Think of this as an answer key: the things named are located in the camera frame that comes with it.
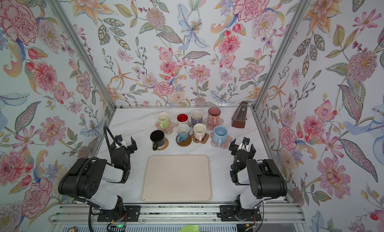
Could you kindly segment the red-brown wooden metronome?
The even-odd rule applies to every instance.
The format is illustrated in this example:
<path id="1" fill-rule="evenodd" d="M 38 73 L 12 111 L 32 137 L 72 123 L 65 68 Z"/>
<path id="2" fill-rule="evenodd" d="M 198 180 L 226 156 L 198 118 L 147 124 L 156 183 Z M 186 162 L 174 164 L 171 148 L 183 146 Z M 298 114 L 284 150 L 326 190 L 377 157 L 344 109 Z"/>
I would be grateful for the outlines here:
<path id="1" fill-rule="evenodd" d="M 232 127 L 243 129 L 247 121 L 248 102 L 242 101 L 232 116 Z"/>

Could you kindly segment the round rattan woven coaster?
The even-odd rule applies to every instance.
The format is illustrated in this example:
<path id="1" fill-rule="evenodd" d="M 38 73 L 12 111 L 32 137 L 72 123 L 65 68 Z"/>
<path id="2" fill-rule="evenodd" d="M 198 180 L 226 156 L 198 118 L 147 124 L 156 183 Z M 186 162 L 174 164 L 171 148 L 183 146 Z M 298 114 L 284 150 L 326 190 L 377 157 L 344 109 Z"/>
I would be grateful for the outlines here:
<path id="1" fill-rule="evenodd" d="M 159 147 L 157 148 L 157 151 L 165 150 L 168 146 L 169 146 L 169 141 L 168 141 L 167 138 L 165 138 L 165 143 L 164 143 L 164 145 L 159 146 Z"/>

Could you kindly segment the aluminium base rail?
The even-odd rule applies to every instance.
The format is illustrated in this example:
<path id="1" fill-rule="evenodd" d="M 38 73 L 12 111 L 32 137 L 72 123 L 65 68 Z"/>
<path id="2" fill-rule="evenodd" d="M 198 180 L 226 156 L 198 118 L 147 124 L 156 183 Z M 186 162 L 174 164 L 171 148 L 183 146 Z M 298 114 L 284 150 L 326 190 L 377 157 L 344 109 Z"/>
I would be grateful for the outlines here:
<path id="1" fill-rule="evenodd" d="M 233 212 L 226 212 L 224 204 L 129 204 L 129 212 L 118 223 L 150 224 L 303 224 L 305 217 L 297 204 L 281 201 L 260 206 L 254 216 L 240 219 Z"/>

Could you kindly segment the white mug purple handle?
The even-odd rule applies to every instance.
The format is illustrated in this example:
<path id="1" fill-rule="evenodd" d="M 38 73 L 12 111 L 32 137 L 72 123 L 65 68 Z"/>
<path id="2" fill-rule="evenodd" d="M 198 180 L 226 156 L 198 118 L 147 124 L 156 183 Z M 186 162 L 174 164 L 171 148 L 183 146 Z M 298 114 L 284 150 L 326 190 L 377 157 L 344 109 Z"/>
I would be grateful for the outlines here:
<path id="1" fill-rule="evenodd" d="M 203 123 L 203 112 L 200 110 L 195 110 L 191 113 L 191 123 L 192 126 L 196 124 Z"/>

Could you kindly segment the beige serving tray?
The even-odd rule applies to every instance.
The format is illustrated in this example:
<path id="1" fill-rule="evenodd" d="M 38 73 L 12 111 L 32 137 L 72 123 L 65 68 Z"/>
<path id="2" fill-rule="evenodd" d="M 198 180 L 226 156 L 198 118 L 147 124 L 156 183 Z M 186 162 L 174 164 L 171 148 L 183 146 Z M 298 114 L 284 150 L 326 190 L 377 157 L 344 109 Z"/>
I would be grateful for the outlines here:
<path id="1" fill-rule="evenodd" d="M 206 155 L 153 155 L 148 158 L 141 199 L 145 203 L 197 203 L 212 199 Z"/>

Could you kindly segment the pink mug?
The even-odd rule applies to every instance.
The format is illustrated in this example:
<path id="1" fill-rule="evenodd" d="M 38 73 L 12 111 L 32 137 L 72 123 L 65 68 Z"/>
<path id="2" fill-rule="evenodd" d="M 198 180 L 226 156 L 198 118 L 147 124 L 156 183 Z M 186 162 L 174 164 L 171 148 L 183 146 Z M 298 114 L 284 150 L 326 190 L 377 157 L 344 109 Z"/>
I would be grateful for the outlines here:
<path id="1" fill-rule="evenodd" d="M 220 118 L 221 110 L 218 107 L 211 107 L 208 110 L 208 118 L 212 119 L 214 122 Z"/>

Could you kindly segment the red inside white mug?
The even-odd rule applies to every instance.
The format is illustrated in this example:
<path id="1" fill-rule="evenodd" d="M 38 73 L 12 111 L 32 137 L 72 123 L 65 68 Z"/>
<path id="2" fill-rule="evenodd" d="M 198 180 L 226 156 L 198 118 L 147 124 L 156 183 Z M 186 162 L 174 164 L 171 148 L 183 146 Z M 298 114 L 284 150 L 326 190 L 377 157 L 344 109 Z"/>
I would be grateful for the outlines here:
<path id="1" fill-rule="evenodd" d="M 190 125 L 189 116 L 185 113 L 180 113 L 177 115 L 177 125 L 180 126 L 181 124 Z"/>

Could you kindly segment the pink flower coaster back right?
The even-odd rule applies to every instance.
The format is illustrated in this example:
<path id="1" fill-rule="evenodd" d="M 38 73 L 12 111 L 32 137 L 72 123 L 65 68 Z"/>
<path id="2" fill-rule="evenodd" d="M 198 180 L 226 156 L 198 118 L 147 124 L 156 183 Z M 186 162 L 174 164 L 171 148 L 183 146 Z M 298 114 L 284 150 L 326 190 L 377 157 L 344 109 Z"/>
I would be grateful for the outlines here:
<path id="1" fill-rule="evenodd" d="M 205 118 L 203 120 L 203 124 L 206 126 L 207 130 L 214 130 L 215 127 L 224 124 L 224 120 L 222 118 L 218 118 L 215 122 L 212 119 Z"/>

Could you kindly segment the light blue mug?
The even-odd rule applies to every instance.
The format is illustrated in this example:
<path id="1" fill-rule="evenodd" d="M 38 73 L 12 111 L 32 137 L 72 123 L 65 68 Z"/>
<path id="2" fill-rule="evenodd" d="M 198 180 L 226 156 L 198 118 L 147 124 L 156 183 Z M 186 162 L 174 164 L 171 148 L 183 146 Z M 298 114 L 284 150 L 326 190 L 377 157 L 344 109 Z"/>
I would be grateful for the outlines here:
<path id="1" fill-rule="evenodd" d="M 226 143 L 227 138 L 228 130 L 226 127 L 218 125 L 214 128 L 212 140 L 218 147 L 221 147 L 224 143 Z"/>

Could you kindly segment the white mug green outside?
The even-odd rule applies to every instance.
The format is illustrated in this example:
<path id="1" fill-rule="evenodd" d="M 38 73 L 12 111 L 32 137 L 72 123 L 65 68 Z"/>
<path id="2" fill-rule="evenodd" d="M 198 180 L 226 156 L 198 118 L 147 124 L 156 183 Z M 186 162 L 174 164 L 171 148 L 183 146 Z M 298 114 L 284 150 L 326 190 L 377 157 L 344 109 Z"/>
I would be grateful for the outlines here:
<path id="1" fill-rule="evenodd" d="M 171 123 L 170 115 L 167 112 L 161 112 L 157 116 L 158 125 L 162 130 L 168 129 Z"/>

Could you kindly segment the black mug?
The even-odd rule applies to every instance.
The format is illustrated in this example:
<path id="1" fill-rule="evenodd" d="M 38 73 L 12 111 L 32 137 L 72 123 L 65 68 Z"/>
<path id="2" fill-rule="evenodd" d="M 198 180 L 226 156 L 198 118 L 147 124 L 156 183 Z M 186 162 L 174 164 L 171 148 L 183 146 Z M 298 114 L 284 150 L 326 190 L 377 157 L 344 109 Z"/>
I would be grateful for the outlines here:
<path id="1" fill-rule="evenodd" d="M 152 149 L 156 151 L 162 149 L 165 146 L 166 138 L 165 134 L 161 130 L 155 130 L 150 134 L 150 140 L 153 143 Z"/>

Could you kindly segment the round brown wooden coaster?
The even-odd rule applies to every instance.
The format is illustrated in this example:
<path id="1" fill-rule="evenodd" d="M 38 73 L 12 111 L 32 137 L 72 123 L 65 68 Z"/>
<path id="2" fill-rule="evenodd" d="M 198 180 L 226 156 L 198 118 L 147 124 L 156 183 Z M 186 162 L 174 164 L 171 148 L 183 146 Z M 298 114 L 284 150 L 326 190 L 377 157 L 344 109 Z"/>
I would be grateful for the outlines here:
<path id="1" fill-rule="evenodd" d="M 180 137 L 179 135 L 176 137 L 176 143 L 177 143 L 178 146 L 187 147 L 187 146 L 189 146 L 192 143 L 191 135 L 189 135 L 188 138 L 185 141 L 179 140 L 179 137 Z"/>

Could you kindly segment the green object below rail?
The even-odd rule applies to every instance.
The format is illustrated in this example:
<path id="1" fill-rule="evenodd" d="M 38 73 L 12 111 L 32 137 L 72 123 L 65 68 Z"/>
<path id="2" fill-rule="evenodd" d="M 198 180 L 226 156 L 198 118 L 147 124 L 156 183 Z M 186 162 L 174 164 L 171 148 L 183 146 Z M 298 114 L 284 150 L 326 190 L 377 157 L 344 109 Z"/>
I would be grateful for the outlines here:
<path id="1" fill-rule="evenodd" d="M 180 229 L 180 232 L 200 232 L 198 225 L 185 225 Z"/>

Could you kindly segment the cream white mug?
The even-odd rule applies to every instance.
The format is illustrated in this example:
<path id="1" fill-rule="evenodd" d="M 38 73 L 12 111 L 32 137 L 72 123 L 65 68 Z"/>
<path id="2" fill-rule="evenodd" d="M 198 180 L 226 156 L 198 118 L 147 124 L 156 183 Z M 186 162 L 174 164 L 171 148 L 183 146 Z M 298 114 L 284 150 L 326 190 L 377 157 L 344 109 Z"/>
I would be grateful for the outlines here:
<path id="1" fill-rule="evenodd" d="M 197 123 L 193 127 L 193 135 L 195 140 L 202 142 L 206 134 L 206 126 L 203 123 Z"/>

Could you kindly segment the cork paw print coaster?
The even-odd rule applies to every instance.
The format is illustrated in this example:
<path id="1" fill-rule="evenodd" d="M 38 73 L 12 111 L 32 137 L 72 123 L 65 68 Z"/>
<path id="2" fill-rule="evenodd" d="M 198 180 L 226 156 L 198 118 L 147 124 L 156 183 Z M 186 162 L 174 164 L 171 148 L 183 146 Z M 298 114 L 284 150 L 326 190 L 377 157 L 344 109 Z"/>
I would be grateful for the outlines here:
<path id="1" fill-rule="evenodd" d="M 210 136 L 209 136 L 208 133 L 205 133 L 204 136 L 202 136 L 201 134 L 199 134 L 197 137 L 196 137 L 194 134 L 192 134 L 191 137 L 192 137 L 192 141 L 193 141 L 194 143 L 201 143 L 201 144 L 206 144 L 207 141 L 208 141 L 209 138 L 210 138 Z"/>

